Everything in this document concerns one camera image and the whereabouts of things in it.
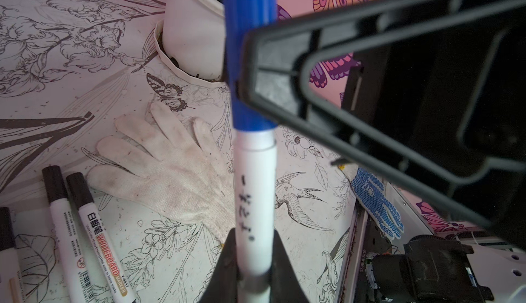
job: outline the blue marker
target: blue marker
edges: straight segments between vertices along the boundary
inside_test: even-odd
[[[249,30],[276,19],[276,0],[223,0],[227,67],[232,92],[234,192],[236,195],[239,302],[268,303],[274,236],[277,148],[276,125],[236,97],[240,51]]]

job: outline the glove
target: glove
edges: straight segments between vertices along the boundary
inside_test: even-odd
[[[97,143],[99,154],[129,172],[99,165],[89,171],[89,185],[173,220],[202,222],[224,243],[235,226],[233,184],[208,125],[194,120],[195,142],[164,103],[152,103],[150,111],[162,132],[135,116],[115,121],[149,154],[121,138],[105,137]]]
[[[400,239],[404,225],[396,207],[384,196],[383,183],[358,165],[346,165],[342,171],[351,182],[356,198],[378,227],[390,240]]]

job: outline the blue marker cap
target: blue marker cap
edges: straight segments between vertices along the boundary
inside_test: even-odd
[[[233,127],[241,131],[273,129],[276,124],[247,107],[236,96],[243,37],[249,30],[276,20],[276,0],[223,0],[225,5],[228,77],[232,96]]]

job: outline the black marker cap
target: black marker cap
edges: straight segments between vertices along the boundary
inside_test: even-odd
[[[8,207],[0,207],[0,250],[15,247],[15,234]]]
[[[66,185],[60,166],[48,166],[42,170],[42,175],[46,186],[47,201],[50,204],[52,201],[67,198]]]
[[[86,204],[93,203],[92,193],[89,191],[88,183],[82,173],[79,172],[68,175],[66,181],[77,209]]]

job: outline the purple butterfly illustration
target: purple butterfly illustration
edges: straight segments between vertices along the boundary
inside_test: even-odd
[[[290,14],[277,4],[278,20],[285,20],[292,18]],[[333,80],[349,76],[349,69],[356,67],[360,63],[352,58],[352,53],[347,53],[343,56],[333,57],[316,64],[310,71],[310,82],[318,88],[324,88],[327,85],[327,75]]]

